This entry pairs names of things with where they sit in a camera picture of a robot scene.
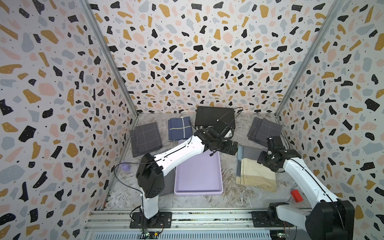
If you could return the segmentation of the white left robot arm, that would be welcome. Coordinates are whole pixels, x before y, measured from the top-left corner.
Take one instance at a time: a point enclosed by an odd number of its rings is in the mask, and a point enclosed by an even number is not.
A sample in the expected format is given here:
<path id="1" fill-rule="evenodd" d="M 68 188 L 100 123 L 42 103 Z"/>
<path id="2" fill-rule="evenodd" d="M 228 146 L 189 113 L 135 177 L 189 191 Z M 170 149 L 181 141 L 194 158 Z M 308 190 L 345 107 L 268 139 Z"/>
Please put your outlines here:
<path id="1" fill-rule="evenodd" d="M 238 142 L 227 137 L 235 130 L 226 122 L 217 119 L 216 124 L 208 128 L 199 128 L 182 144 L 155 156 L 145 154 L 141 158 L 136 178 L 142 194 L 141 212 L 147 220 L 159 216 L 159 194 L 165 187 L 164 177 L 186 160 L 211 151 L 234 156 L 238 151 Z"/>

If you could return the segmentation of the plain dark grey pillowcase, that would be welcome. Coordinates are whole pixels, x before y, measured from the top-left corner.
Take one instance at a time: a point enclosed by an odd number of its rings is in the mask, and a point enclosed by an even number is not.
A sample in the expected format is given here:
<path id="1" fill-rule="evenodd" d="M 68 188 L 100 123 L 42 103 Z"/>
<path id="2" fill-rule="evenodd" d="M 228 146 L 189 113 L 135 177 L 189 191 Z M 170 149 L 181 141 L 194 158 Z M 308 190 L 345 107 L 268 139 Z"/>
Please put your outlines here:
<path id="1" fill-rule="evenodd" d="M 165 177 L 165 187 L 160 193 L 160 197 L 174 194 L 176 169 L 172 169 Z"/>

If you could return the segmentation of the navy blue checked pillowcase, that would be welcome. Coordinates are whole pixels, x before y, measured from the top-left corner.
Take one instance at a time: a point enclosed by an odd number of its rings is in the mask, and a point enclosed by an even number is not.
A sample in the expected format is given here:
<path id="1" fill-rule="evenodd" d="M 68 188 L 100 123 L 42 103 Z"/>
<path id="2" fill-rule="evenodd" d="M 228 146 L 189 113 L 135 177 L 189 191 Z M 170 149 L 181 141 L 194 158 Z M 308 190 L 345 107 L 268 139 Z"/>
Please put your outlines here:
<path id="1" fill-rule="evenodd" d="M 169 141 L 187 140 L 193 135 L 190 117 L 168 120 Z"/>

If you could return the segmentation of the purple plastic basket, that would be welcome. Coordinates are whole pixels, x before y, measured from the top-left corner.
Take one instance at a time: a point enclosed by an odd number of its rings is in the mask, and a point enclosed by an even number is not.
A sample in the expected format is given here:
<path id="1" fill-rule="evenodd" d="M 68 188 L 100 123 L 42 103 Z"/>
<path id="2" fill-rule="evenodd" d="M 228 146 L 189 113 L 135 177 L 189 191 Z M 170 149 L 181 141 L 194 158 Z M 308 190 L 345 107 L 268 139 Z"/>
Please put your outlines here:
<path id="1" fill-rule="evenodd" d="M 176 167 L 174 193 L 177 196 L 221 195 L 223 178 L 220 154 L 206 151 Z"/>

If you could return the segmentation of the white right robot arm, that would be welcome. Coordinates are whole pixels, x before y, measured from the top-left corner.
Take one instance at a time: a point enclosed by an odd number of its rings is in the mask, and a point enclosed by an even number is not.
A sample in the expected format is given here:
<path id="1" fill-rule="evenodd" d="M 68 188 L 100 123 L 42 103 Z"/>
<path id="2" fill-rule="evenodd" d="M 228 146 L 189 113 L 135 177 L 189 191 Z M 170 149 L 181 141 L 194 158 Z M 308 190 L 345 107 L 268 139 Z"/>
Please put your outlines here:
<path id="1" fill-rule="evenodd" d="M 287 222 L 305 230 L 312 240 L 351 240 L 355 208 L 340 200 L 310 171 L 299 153 L 286 149 L 279 136 L 267 138 L 268 150 L 258 163 L 272 172 L 289 174 L 311 204 L 311 211 L 300 210 L 287 203 L 271 203 L 267 210 L 270 224 Z"/>

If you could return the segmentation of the grey beige striped pillowcase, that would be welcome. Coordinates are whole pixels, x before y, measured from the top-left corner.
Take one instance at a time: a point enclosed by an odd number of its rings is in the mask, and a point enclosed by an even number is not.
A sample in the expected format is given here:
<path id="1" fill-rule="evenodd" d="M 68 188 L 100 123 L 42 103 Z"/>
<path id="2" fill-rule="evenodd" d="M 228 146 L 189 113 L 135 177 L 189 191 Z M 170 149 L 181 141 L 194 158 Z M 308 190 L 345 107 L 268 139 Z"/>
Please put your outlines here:
<path id="1" fill-rule="evenodd" d="M 276 173 L 258 163 L 262 152 L 267 149 L 239 146 L 237 153 L 236 183 L 258 187 L 268 192 L 277 191 Z"/>

